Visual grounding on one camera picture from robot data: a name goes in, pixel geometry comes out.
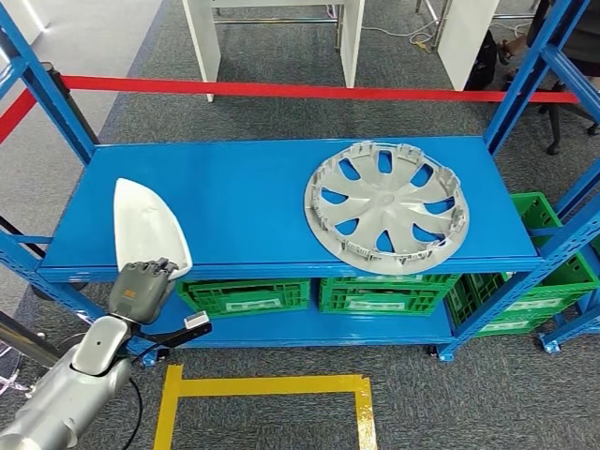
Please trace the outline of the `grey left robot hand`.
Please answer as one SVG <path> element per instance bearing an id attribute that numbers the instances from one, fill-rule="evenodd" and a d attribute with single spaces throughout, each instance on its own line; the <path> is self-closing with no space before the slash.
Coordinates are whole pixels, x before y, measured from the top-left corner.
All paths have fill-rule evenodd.
<path id="1" fill-rule="evenodd" d="M 126 263 L 109 293 L 108 312 L 134 323 L 153 323 L 174 288 L 170 277 L 178 269 L 166 258 Z"/>

